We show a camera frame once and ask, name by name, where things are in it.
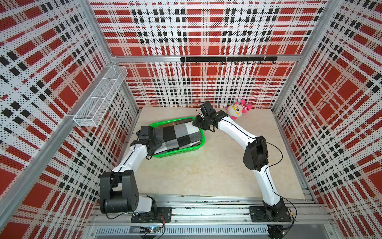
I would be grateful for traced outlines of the green plastic basket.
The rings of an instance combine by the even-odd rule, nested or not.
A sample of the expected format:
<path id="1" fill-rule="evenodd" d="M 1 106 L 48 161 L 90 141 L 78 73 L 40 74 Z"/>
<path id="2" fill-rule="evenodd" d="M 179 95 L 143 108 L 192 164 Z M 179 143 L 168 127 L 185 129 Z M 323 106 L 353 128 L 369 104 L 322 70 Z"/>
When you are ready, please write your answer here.
<path id="1" fill-rule="evenodd" d="M 169 122 L 172 122 L 172 121 L 175 121 L 175 120 L 179 120 L 179 119 L 172 119 L 172 120 L 165 120 L 165 121 L 162 121 L 162 122 L 156 122 L 156 123 L 152 123 L 150 126 L 156 128 L 156 127 L 160 127 L 161 125 L 163 124 L 166 124 L 166 123 L 169 123 Z M 181 154 L 181 153 L 186 153 L 186 152 L 191 152 L 191 151 L 195 151 L 195 150 L 198 150 L 199 148 L 201 148 L 204 144 L 205 144 L 205 136 L 204 136 L 204 133 L 203 131 L 200 129 L 200 132 L 202 134 L 202 141 L 198 144 L 196 144 L 195 146 L 192 146 L 192 147 L 189 147 L 189 148 L 184 148 L 184 149 L 179 149 L 179 150 L 176 150 L 176 151 L 170 151 L 170 152 L 167 152 L 167 153 L 163 153 L 163 154 L 159 154 L 159 155 L 155 155 L 154 154 L 154 157 L 158 157 L 158 158 L 161 158 L 161 157 L 167 157 L 167 156 L 172 156 L 172 155 L 176 155 L 176 154 Z"/>

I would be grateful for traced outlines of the grey black checked scarf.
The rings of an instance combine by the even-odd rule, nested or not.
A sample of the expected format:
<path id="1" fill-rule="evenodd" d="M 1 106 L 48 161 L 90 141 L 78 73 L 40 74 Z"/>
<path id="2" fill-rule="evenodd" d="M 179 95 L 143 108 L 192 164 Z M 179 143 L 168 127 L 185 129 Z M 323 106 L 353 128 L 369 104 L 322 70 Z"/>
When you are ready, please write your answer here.
<path id="1" fill-rule="evenodd" d="M 162 143 L 155 155 L 189 148 L 203 139 L 200 129 L 192 122 L 181 123 L 167 127 L 156 127 L 155 136 Z"/>

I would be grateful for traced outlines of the brown plaid fringed scarf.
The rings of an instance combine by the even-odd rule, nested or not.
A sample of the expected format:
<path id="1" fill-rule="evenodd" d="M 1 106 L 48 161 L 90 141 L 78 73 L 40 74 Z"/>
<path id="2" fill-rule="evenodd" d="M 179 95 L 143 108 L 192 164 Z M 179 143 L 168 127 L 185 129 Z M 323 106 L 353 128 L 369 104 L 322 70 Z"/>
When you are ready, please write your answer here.
<path id="1" fill-rule="evenodd" d="M 175 126 L 175 125 L 178 125 L 178 124 L 188 123 L 188 122 L 192 122 L 192 121 L 193 121 L 193 118 L 178 119 L 178 120 L 175 120 L 175 121 L 163 124 L 160 127 Z"/>

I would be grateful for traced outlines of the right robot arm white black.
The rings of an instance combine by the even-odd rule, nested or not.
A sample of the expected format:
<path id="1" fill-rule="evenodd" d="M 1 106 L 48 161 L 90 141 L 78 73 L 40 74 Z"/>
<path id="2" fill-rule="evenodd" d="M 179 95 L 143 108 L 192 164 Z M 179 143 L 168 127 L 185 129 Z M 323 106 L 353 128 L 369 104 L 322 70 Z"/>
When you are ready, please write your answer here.
<path id="1" fill-rule="evenodd" d="M 244 149 L 243 163 L 251 170 L 259 184 L 263 197 L 266 218 L 275 221 L 286 209 L 283 198 L 278 194 L 269 170 L 268 148 L 265 138 L 255 136 L 239 126 L 224 111 L 212 115 L 197 115 L 193 125 L 202 130 L 217 128 L 232 137 Z"/>

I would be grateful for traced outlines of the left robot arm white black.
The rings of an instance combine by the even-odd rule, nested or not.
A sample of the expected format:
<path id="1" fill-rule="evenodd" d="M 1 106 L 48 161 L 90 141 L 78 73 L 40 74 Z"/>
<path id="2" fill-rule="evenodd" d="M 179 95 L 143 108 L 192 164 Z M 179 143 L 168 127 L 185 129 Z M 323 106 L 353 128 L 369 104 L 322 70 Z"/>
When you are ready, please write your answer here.
<path id="1" fill-rule="evenodd" d="M 135 172 L 144 159 L 150 159 L 162 143 L 154 136 L 144 136 L 131 143 L 120 164 L 100 177 L 100 210 L 103 214 L 149 213 L 156 215 L 156 202 L 138 191 Z"/>

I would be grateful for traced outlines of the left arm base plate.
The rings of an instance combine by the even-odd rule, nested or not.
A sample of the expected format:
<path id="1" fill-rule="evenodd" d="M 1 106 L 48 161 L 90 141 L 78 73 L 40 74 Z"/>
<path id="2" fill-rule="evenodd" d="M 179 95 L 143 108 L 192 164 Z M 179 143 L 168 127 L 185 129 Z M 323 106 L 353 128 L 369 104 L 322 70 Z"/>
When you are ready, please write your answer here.
<path id="1" fill-rule="evenodd" d="M 147 213 L 133 213 L 131 223 L 169 223 L 172 218 L 172 207 L 157 207 L 156 210 Z"/>

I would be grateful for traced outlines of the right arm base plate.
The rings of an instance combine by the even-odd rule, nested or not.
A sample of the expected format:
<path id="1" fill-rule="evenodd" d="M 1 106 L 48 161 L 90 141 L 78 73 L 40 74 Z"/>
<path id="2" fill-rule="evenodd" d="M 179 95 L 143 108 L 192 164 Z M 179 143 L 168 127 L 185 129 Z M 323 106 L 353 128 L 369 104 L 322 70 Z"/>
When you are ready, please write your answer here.
<path id="1" fill-rule="evenodd" d="M 292 222 L 292 216 L 288 207 L 283 207 L 278 212 L 273 212 L 264 206 L 251 206 L 249 207 L 249 214 L 251 221 L 254 223 L 260 222 Z"/>

